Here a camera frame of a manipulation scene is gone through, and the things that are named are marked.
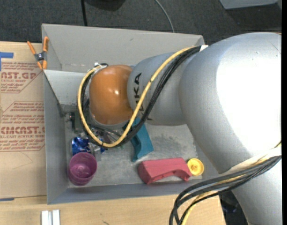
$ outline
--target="cardboard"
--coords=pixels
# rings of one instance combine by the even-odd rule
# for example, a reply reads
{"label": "cardboard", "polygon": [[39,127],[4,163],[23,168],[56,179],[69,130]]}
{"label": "cardboard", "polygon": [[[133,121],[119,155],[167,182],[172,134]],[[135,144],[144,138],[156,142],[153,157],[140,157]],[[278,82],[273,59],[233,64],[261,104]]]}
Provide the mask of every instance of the cardboard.
{"label": "cardboard", "polygon": [[[34,44],[37,53],[41,44]],[[27,43],[0,42],[0,198],[46,194],[43,73]]]}
{"label": "cardboard", "polygon": [[[46,205],[45,196],[18,198],[0,202],[0,225],[40,225],[41,211],[57,209],[60,210],[60,223],[64,225],[168,225],[176,197],[169,195],[54,205]],[[190,224],[225,225],[219,197],[198,203],[186,223]]]}

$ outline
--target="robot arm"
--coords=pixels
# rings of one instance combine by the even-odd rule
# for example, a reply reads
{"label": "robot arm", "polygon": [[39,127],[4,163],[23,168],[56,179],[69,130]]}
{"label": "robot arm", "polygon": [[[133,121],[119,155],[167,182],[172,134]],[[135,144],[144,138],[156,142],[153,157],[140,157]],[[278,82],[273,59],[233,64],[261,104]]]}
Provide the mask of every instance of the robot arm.
{"label": "robot arm", "polygon": [[[164,61],[173,62],[175,58],[169,60],[172,55],[145,59],[132,69],[127,81],[117,78],[118,99],[123,99],[126,111],[128,107],[134,110],[143,94],[146,99],[139,109],[142,117],[160,79],[155,79],[144,94],[146,84]],[[281,141],[280,81],[281,35],[250,33],[231,37],[182,61],[147,122],[187,124],[216,170],[224,173]],[[121,96],[125,89],[128,103],[125,95]],[[96,111],[93,103],[92,112]],[[120,116],[119,121],[124,119],[130,119],[130,113]],[[249,225],[282,224],[281,163],[235,189],[234,195]]]}

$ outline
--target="yellow cap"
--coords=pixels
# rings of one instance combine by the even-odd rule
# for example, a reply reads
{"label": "yellow cap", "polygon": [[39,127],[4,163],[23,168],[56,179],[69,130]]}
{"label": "yellow cap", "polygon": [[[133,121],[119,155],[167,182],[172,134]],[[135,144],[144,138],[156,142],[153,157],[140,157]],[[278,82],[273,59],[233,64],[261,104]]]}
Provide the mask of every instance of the yellow cap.
{"label": "yellow cap", "polygon": [[204,164],[197,158],[191,158],[187,165],[193,176],[200,176],[204,172]]}

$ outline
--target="black cable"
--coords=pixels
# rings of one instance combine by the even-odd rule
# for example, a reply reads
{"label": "black cable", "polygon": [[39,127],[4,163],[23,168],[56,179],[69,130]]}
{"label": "black cable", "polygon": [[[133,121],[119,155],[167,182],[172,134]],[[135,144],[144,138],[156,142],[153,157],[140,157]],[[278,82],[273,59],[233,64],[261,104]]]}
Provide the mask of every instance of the black cable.
{"label": "black cable", "polygon": [[86,17],[85,3],[84,3],[84,0],[80,0],[80,1],[81,1],[81,7],[82,7],[84,26],[87,27],[87,17]]}
{"label": "black cable", "polygon": [[134,127],[132,127],[132,129],[130,130],[130,132],[128,133],[127,137],[124,138],[122,140],[122,142],[119,145],[125,144],[128,141],[130,141],[135,134],[141,129],[141,127],[143,126],[144,122],[147,120],[150,112],[152,111],[152,108],[154,107],[157,98],[159,97],[164,85],[166,84],[166,82],[168,81],[168,79],[171,77],[171,75],[173,74],[173,72],[182,64],[183,61],[185,61],[188,57],[192,56],[195,53],[198,53],[200,51],[200,46],[199,47],[193,47],[187,51],[185,51],[184,53],[180,54],[178,57],[176,57],[172,63],[168,66],[168,68],[164,71],[164,74],[161,76],[155,91],[146,107],[145,112],[143,113],[140,121],[138,124],[136,124]]}
{"label": "black cable", "polygon": [[[245,169],[243,171],[239,171],[239,172],[236,172],[236,173],[233,173],[233,174],[229,174],[229,175],[226,175],[226,176],[223,176],[223,177],[218,177],[216,179],[211,179],[211,180],[208,180],[208,181],[205,181],[205,182],[202,182],[202,183],[199,183],[199,184],[196,184],[196,185],[193,185],[187,189],[185,189],[183,192],[180,193],[180,195],[177,197],[175,203],[174,203],[174,208],[170,214],[170,217],[169,217],[169,224],[172,224],[173,222],[173,217],[175,217],[177,223],[179,223],[179,220],[178,220],[178,214],[177,214],[177,209],[186,201],[190,200],[191,198],[197,196],[197,195],[200,195],[200,194],[203,194],[205,191],[211,191],[211,190],[215,190],[215,189],[218,189],[218,186],[220,184],[214,184],[212,186],[210,186],[209,188],[207,189],[204,189],[203,186],[204,186],[204,183],[209,183],[209,184],[213,184],[212,181],[213,180],[217,180],[218,182],[222,182],[224,181],[225,179],[231,179],[231,178],[235,178],[237,177],[238,175],[244,175],[244,177],[241,177],[240,179],[237,179],[235,182],[238,182],[238,181],[241,181],[242,178],[246,178],[247,176],[250,176],[250,175],[254,175],[256,174],[259,169],[265,167],[265,166],[268,166],[268,168],[270,169],[271,167],[273,167],[278,161],[280,160],[280,157],[273,157],[273,158],[270,158],[268,159],[267,161],[265,162],[262,162],[261,164],[258,164],[258,165],[255,165],[253,166],[251,169]],[[189,194],[188,196],[186,196],[185,198],[181,199],[185,194],[187,194],[188,192],[190,191],[193,191],[195,189],[198,189],[198,191],[195,191],[191,194]]]}
{"label": "black cable", "polygon": [[[174,203],[174,208],[173,210],[171,211],[171,214],[170,214],[170,217],[169,217],[169,224],[172,225],[173,224],[173,218],[175,218],[177,224],[181,224],[186,213],[189,211],[190,207],[192,207],[193,205],[195,205],[196,203],[202,201],[202,200],[205,200],[209,197],[213,197],[213,196],[216,196],[216,195],[219,195],[219,194],[222,194],[224,192],[227,192],[227,191],[230,191],[232,189],[235,189],[241,185],[243,185],[244,183],[250,181],[252,178],[256,177],[256,176],[259,176],[263,173],[265,173],[266,171],[268,171],[269,169],[271,169],[273,166],[275,166],[279,161],[281,160],[281,156],[278,156],[278,157],[272,157],[272,158],[269,158],[268,160],[258,164],[258,165],[255,165],[253,166],[252,168],[249,168],[249,169],[245,169],[243,171],[239,171],[239,172],[236,172],[236,173],[233,173],[233,174],[229,174],[229,175],[225,175],[225,176],[222,176],[222,177],[218,177],[216,179],[211,179],[211,180],[208,180],[208,181],[205,181],[205,182],[202,182],[202,183],[199,183],[199,184],[196,184],[196,185],[193,185],[187,189],[185,189],[183,192],[181,192],[179,194],[179,196],[177,197],[175,203]],[[202,188],[205,184],[212,184],[214,180],[216,181],[224,181],[225,179],[231,179],[231,178],[235,178],[235,177],[238,177],[240,176],[240,174],[244,175],[243,177],[240,177],[238,179],[236,179],[235,181],[231,181],[231,182],[225,182],[225,183],[221,183],[221,184],[214,184],[210,187],[207,187],[207,188]],[[208,196],[205,196],[204,198],[201,198],[195,202],[193,202],[187,209],[186,211],[183,213],[181,219],[178,218],[178,214],[177,214],[177,209],[186,201],[190,200],[191,198],[195,197],[195,196],[198,196],[200,194],[203,194],[205,192],[209,192],[209,191],[213,191],[213,190],[217,190],[217,189],[221,189],[225,186],[228,186],[228,188],[222,190],[222,191],[219,191],[219,192],[216,192],[212,195],[208,195]],[[198,189],[198,191],[195,191],[189,195],[187,195],[185,198],[182,198],[185,194],[187,194],[188,192],[192,191],[192,190],[195,190],[195,189]]]}
{"label": "black cable", "polygon": [[164,7],[161,5],[161,3],[158,1],[158,0],[154,0],[158,5],[159,7],[162,9],[162,11],[164,12],[166,18],[168,19],[168,22],[170,24],[170,27],[171,27],[171,31],[172,32],[175,32],[174,28],[173,28],[173,25],[172,25],[172,22],[170,20],[170,17],[168,16],[167,12],[165,11]]}
{"label": "black cable", "polygon": [[185,218],[186,214],[188,213],[188,211],[190,210],[190,208],[191,208],[192,206],[194,206],[195,204],[197,204],[197,203],[199,203],[199,202],[201,202],[201,201],[203,201],[203,200],[205,200],[205,199],[207,199],[207,198],[214,197],[214,196],[217,196],[217,195],[226,193],[226,192],[228,192],[228,191],[230,191],[230,190],[233,190],[233,189],[235,189],[235,188],[237,188],[237,187],[243,185],[244,183],[250,181],[251,179],[253,179],[253,178],[255,178],[255,177],[257,177],[257,176],[259,176],[259,175],[261,175],[261,174],[263,174],[263,173],[265,173],[265,172],[267,172],[267,171],[268,171],[269,169],[271,169],[274,165],[276,165],[276,164],[280,161],[280,159],[281,159],[280,156],[279,156],[279,157],[276,157],[276,161],[272,161],[270,165],[266,165],[266,166],[264,166],[262,169],[259,169],[258,172],[252,174],[252,175],[249,176],[247,179],[244,179],[244,181],[242,181],[242,182],[238,182],[238,183],[236,183],[235,185],[232,185],[232,186],[230,186],[230,187],[228,187],[228,188],[226,188],[226,189],[224,189],[224,190],[222,190],[222,191],[218,191],[218,192],[213,193],[213,194],[211,194],[211,195],[207,195],[207,196],[205,196],[205,197],[203,197],[203,198],[201,198],[201,199],[198,199],[197,201],[192,202],[192,203],[190,204],[190,206],[189,206],[189,207],[185,210],[185,212],[183,213],[183,215],[182,215],[182,217],[181,217],[181,219],[180,219],[180,221],[179,221],[178,224],[179,224],[179,225],[182,224],[183,219]]}

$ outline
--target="metal clamp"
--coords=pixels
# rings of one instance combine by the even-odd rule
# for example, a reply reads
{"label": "metal clamp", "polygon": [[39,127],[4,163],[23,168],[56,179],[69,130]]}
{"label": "metal clamp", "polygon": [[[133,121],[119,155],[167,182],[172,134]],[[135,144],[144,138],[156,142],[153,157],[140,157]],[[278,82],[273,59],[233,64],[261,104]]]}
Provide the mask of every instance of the metal clamp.
{"label": "metal clamp", "polygon": [[47,67],[46,54],[49,50],[49,41],[50,40],[48,37],[44,37],[44,46],[43,46],[43,51],[41,53],[36,53],[33,45],[29,41],[27,42],[32,54],[34,55],[37,61],[37,65],[39,66],[41,70],[46,69]]}

